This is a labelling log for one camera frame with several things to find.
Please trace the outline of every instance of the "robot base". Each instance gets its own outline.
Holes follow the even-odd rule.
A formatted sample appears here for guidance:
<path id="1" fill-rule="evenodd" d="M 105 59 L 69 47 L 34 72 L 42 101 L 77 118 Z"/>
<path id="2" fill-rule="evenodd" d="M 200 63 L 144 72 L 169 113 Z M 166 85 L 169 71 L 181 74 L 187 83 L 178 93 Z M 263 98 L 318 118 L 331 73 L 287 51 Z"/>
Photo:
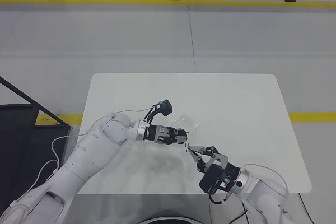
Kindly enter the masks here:
<path id="1" fill-rule="evenodd" d="M 196 220 L 191 218 L 183 218 L 183 217 L 173 217 L 173 216 L 166 216 L 160 218 L 152 218 L 139 224 L 202 224 Z"/>

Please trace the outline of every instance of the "black cable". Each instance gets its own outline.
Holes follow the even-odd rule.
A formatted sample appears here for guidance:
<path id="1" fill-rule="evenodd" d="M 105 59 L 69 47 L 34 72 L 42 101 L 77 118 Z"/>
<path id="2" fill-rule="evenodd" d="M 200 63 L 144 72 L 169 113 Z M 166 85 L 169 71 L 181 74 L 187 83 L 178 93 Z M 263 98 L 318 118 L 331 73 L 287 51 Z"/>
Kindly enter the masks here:
<path id="1" fill-rule="evenodd" d="M 238 217 L 234 218 L 232 221 L 229 222 L 229 224 L 232 224 L 233 222 L 235 222 L 236 220 L 238 220 L 239 218 L 241 218 L 243 215 L 245 215 L 248 211 L 245 210 L 241 215 L 239 215 Z"/>
<path id="2" fill-rule="evenodd" d="M 236 220 L 241 218 L 243 215 L 245 215 L 246 221 L 249 224 L 248 214 L 246 214 L 248 212 L 248 210 L 245 209 L 245 206 L 244 206 L 243 203 L 241 203 L 241 204 L 242 204 L 242 207 L 244 208 L 244 212 L 241 215 L 239 215 L 238 217 L 234 218 L 232 221 L 230 221 L 229 224 L 232 224 L 233 222 L 235 222 Z"/>
<path id="3" fill-rule="evenodd" d="M 245 210 L 245 211 L 248 211 L 247 209 L 245 209 L 245 206 L 244 206 L 244 203 L 241 202 L 242 204 L 242 208 Z M 246 218 L 246 223 L 249 224 L 249 219 L 248 219 L 248 214 L 245 212 L 245 218 Z"/>
<path id="4" fill-rule="evenodd" d="M 209 200 L 210 200 L 213 204 L 222 204 L 222 201 L 216 202 L 215 200 L 213 200 L 211 194 L 209 194 Z"/>
<path id="5" fill-rule="evenodd" d="M 305 212 L 306 212 L 307 216 L 309 217 L 311 223 L 312 223 L 312 224 L 315 224 L 315 223 L 313 222 L 313 220 L 312 220 L 312 218 L 311 218 L 309 212 L 308 212 L 307 209 L 306 209 L 306 206 L 305 206 L 305 204 L 304 204 L 304 201 L 302 200 L 301 194 L 300 194 L 300 193 L 297 193 L 297 194 L 298 194 L 298 196 L 300 197 L 301 203 L 302 203 L 302 205 L 303 205 L 303 207 L 304 207 L 304 209 L 305 209 Z"/>

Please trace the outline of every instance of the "concrete floor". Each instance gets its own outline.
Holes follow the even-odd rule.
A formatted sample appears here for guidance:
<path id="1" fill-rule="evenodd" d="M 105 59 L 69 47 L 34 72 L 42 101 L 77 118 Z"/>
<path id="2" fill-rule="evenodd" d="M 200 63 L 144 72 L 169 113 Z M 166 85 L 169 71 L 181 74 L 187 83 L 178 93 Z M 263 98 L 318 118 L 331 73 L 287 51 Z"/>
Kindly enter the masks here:
<path id="1" fill-rule="evenodd" d="M 49 110 L 83 113 L 96 72 L 272 73 L 289 112 L 336 111 L 336 10 L 0 7 L 0 75 Z M 0 104 L 21 102 L 0 86 Z M 336 223 L 336 123 L 293 127 L 312 183 L 305 204 L 316 224 Z M 296 194 L 287 210 L 309 223 Z M 131 224 L 162 212 L 216 224 L 242 208 L 206 195 L 79 195 L 68 223 Z"/>

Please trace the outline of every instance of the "floor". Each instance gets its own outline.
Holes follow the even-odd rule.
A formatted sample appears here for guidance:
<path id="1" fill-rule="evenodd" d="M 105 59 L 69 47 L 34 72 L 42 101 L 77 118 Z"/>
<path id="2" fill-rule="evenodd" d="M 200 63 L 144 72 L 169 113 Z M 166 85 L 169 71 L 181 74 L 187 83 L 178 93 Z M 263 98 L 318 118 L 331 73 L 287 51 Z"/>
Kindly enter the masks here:
<path id="1" fill-rule="evenodd" d="M 336 10 L 0 6 L 0 75 L 53 113 L 83 113 L 97 72 L 271 73 L 289 112 L 336 111 Z M 0 104 L 21 102 L 0 86 Z M 312 183 L 305 204 L 315 223 L 336 223 L 336 123 L 293 128 Z M 296 194 L 286 208 L 309 223 Z M 67 223 L 182 214 L 218 224 L 241 212 L 234 197 L 79 195 Z"/>

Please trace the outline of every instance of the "wire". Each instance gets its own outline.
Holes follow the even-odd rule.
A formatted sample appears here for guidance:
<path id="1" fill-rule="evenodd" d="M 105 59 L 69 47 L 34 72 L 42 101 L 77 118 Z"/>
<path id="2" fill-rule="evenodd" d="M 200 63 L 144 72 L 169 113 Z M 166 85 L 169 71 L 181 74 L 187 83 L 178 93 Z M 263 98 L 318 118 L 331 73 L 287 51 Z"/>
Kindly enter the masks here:
<path id="1" fill-rule="evenodd" d="M 213 204 L 222 204 L 222 201 L 216 202 L 215 200 L 213 200 L 211 194 L 209 194 L 209 200 L 210 200 Z"/>
<path id="2" fill-rule="evenodd" d="M 304 207 L 304 210 L 305 210 L 307 216 L 309 217 L 311 223 L 312 223 L 312 224 L 315 224 L 315 223 L 313 222 L 313 220 L 312 220 L 312 218 L 311 218 L 309 212 L 308 212 L 307 209 L 306 209 L 306 206 L 305 206 L 305 204 L 304 204 L 304 201 L 302 200 L 302 196 L 301 196 L 301 194 L 300 194 L 300 193 L 297 193 L 297 194 L 298 194 L 298 196 L 300 197 L 301 203 L 302 203 L 302 205 L 303 205 L 303 207 Z"/>
<path id="3" fill-rule="evenodd" d="M 242 205 L 242 208 L 244 209 L 244 211 L 245 211 L 245 218 L 246 218 L 246 223 L 248 223 L 249 224 L 249 219 L 248 219 L 248 214 L 247 214 L 247 209 L 245 208 L 245 206 L 244 206 L 244 203 L 243 202 L 241 202 L 241 205 Z"/>
<path id="4" fill-rule="evenodd" d="M 29 208 L 27 205 L 25 204 L 15 204 L 12 206 L 12 204 L 2 213 L 2 215 L 0 216 L 0 224 L 3 224 L 5 222 L 5 220 L 7 219 L 7 217 L 9 217 L 13 212 L 15 212 L 18 209 L 23 209 L 24 213 L 22 214 L 18 224 L 23 223 L 26 218 L 29 216 Z"/>
<path id="5" fill-rule="evenodd" d="M 263 165 L 259 165 L 259 164 L 245 164 L 245 165 L 243 165 L 243 166 L 241 167 L 241 169 L 244 168 L 245 166 L 259 166 L 259 167 L 268 169 L 268 170 L 270 170 L 270 171 L 276 173 L 276 174 L 282 179 L 282 181 L 284 182 L 285 187 L 286 187 L 286 190 L 285 190 L 285 195 L 284 195 L 284 201 L 282 202 L 282 204 L 281 204 L 281 206 L 280 206 L 280 219 L 279 219 L 279 223 L 281 223 L 281 222 L 282 222 L 282 215 L 283 215 L 283 207 L 284 207 L 284 205 L 285 205 L 287 196 L 288 196 L 288 194 L 289 194 L 289 189 L 288 189 L 288 186 L 287 186 L 287 183 L 286 183 L 285 179 L 284 179 L 278 172 L 276 172 L 275 170 L 273 170 L 273 169 L 271 169 L 271 168 L 269 168 L 269 167 L 267 167 L 267 166 L 263 166 Z"/>
<path id="6" fill-rule="evenodd" d="M 52 161 L 56 161 L 56 160 L 49 160 L 49 161 L 47 161 L 42 167 L 41 167 L 41 169 L 40 169 L 40 171 L 39 171 L 39 174 L 38 174 L 38 176 L 37 176 L 37 178 L 36 178 L 36 180 L 35 180 L 35 182 L 33 183 L 33 185 L 22 195 L 22 196 L 20 196 L 19 198 L 18 198 L 18 200 L 20 200 L 23 196 L 25 196 L 34 186 L 35 186 L 35 184 L 38 182 L 38 180 L 39 180 L 39 177 L 40 177 L 40 174 L 41 174 L 41 172 L 42 172 L 42 170 L 44 169 L 44 167 L 47 165 L 47 164 L 49 164 L 50 162 L 52 162 Z"/>
<path id="7" fill-rule="evenodd" d="M 142 112 L 142 111 L 146 111 L 146 110 L 149 110 L 149 109 L 152 109 L 154 106 L 150 107 L 150 108 L 146 108 L 146 109 L 143 109 L 143 110 L 121 110 L 121 111 L 118 111 L 118 112 L 115 112 L 114 114 L 118 114 L 118 113 L 122 113 L 122 112 Z"/>
<path id="8" fill-rule="evenodd" d="M 246 214 L 246 213 L 248 212 L 248 210 L 245 209 L 244 204 L 242 204 L 242 206 L 243 206 L 243 208 L 244 208 L 244 212 L 243 212 L 241 215 L 239 215 L 238 217 L 234 218 L 232 221 L 230 221 L 229 224 L 232 224 L 233 222 L 235 222 L 236 220 L 238 220 L 239 218 L 241 218 L 243 215 L 246 215 L 246 221 L 247 221 L 248 224 L 249 224 L 248 216 L 247 216 L 247 214 Z"/>

